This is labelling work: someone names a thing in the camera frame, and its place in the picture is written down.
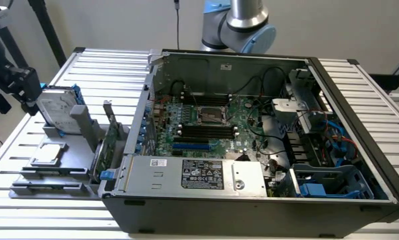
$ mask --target warning label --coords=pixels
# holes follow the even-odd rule
[[[222,190],[225,188],[222,170],[221,161],[182,160],[181,187]]]

